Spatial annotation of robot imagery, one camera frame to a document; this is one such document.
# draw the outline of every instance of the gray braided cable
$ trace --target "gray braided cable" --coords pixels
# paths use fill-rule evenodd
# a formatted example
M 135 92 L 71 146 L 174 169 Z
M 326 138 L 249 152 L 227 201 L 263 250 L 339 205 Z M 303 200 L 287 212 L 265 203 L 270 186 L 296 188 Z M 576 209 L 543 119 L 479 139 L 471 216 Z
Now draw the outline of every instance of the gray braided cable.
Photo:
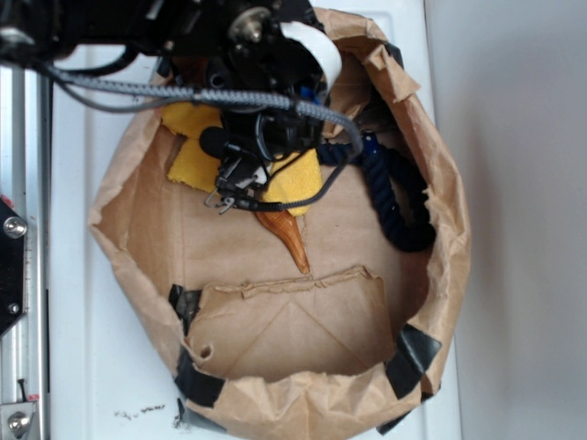
M 45 68 L 63 83 L 99 92 L 173 98 L 178 100 L 184 98 L 185 101 L 191 101 L 194 104 L 204 103 L 214 106 L 259 106 L 279 110 L 293 110 L 300 116 L 308 116 L 343 126 L 349 134 L 352 145 L 349 160 L 357 157 L 362 152 L 363 143 L 360 132 L 354 122 L 339 112 L 308 101 L 295 101 L 287 96 L 276 93 L 240 90 L 195 90 L 192 87 L 105 81 L 91 76 L 71 74 L 50 65 L 45 66 Z

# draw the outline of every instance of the black bracket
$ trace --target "black bracket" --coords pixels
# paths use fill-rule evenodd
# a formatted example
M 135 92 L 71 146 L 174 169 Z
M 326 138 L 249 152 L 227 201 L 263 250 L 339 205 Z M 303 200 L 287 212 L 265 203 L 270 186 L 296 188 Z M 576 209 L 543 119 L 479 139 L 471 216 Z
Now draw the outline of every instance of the black bracket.
M 24 312 L 27 223 L 0 200 L 0 336 Z

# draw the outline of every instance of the brown paper bag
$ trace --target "brown paper bag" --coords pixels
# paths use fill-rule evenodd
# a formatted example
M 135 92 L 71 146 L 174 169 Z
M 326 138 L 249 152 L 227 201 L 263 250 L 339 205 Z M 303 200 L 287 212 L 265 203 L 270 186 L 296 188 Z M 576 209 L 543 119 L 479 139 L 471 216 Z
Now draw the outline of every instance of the brown paper bag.
M 312 268 L 301 278 L 252 213 L 218 218 L 204 207 L 207 194 L 166 179 L 183 140 L 157 112 L 129 126 L 90 213 L 191 414 L 251 439 L 391 429 L 439 390 L 470 268 L 462 183 L 415 96 L 418 85 L 372 21 L 316 12 L 344 60 L 332 106 L 360 117 L 380 95 L 391 109 L 401 134 L 378 136 L 410 156 L 428 183 L 431 249 L 404 253 L 389 244 L 351 167 L 298 220 Z M 327 125 L 325 138 L 343 138 L 340 131 Z M 193 316 L 183 328 L 176 310 L 189 302 Z

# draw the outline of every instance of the metal clip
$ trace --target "metal clip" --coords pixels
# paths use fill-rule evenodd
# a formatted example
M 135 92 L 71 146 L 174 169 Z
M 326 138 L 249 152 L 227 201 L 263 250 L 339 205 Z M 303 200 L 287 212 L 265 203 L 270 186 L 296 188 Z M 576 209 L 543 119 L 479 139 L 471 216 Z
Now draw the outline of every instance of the metal clip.
M 222 208 L 219 212 L 219 214 L 222 215 L 223 213 L 228 211 L 230 208 L 232 208 L 232 205 L 235 204 L 235 198 L 234 197 L 223 197 L 222 200 L 220 201 L 220 203 L 212 204 L 212 198 L 217 193 L 218 193 L 218 188 L 214 189 L 212 191 L 212 193 L 210 195 L 208 195 L 208 197 L 205 199 L 204 204 L 208 208 L 215 208 L 215 209 Z

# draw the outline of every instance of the black electrical tape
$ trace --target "black electrical tape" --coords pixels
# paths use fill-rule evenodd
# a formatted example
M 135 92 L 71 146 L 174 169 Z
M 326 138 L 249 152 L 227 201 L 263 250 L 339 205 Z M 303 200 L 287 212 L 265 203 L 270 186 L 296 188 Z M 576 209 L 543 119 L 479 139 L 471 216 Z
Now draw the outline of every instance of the black electrical tape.
M 169 302 L 183 323 L 183 333 L 187 336 L 190 324 L 200 311 L 198 303 L 202 291 L 187 291 L 182 286 L 173 284 Z M 192 357 L 185 348 L 178 361 L 175 384 L 185 397 L 198 405 L 212 408 L 218 400 L 225 384 L 224 379 L 204 374 L 194 368 Z
M 383 43 L 383 46 L 385 47 L 385 50 L 387 50 L 387 53 L 394 59 L 397 61 L 397 63 L 402 66 L 402 69 L 404 68 L 404 57 L 402 57 L 402 51 L 400 50 L 400 48 L 398 48 L 397 46 L 394 46 L 392 43 L 390 43 L 389 41 L 386 41 L 385 43 Z
M 220 426 L 218 423 L 211 421 L 207 417 L 204 417 L 199 412 L 195 412 L 190 410 L 189 408 L 185 408 L 185 413 L 183 415 L 183 420 L 191 424 L 193 426 L 197 426 L 198 428 L 207 429 L 208 431 L 213 431 L 216 433 L 226 434 L 227 429 Z
M 422 393 L 422 403 L 424 403 L 425 401 L 427 401 L 428 399 L 430 399 L 431 397 L 434 397 L 434 394 L 428 394 L 427 392 L 423 392 Z M 398 424 L 400 424 L 405 417 L 407 417 L 408 415 L 410 415 L 412 412 L 407 412 L 404 415 L 398 417 L 397 419 L 393 419 L 388 423 L 384 423 L 380 426 L 377 426 L 377 432 L 381 435 L 386 435 L 388 434 L 391 430 L 394 429 L 395 426 L 397 426 Z
M 169 292 L 169 302 L 182 320 L 183 334 L 187 336 L 190 324 L 200 311 L 199 303 L 202 291 L 187 291 L 182 286 L 173 284 Z
M 194 368 L 192 357 L 182 348 L 177 366 L 175 384 L 190 401 L 206 408 L 214 407 L 226 381 L 202 373 Z
M 397 336 L 395 354 L 385 363 L 385 374 L 398 399 L 414 390 L 441 348 L 442 344 L 433 337 L 404 325 Z

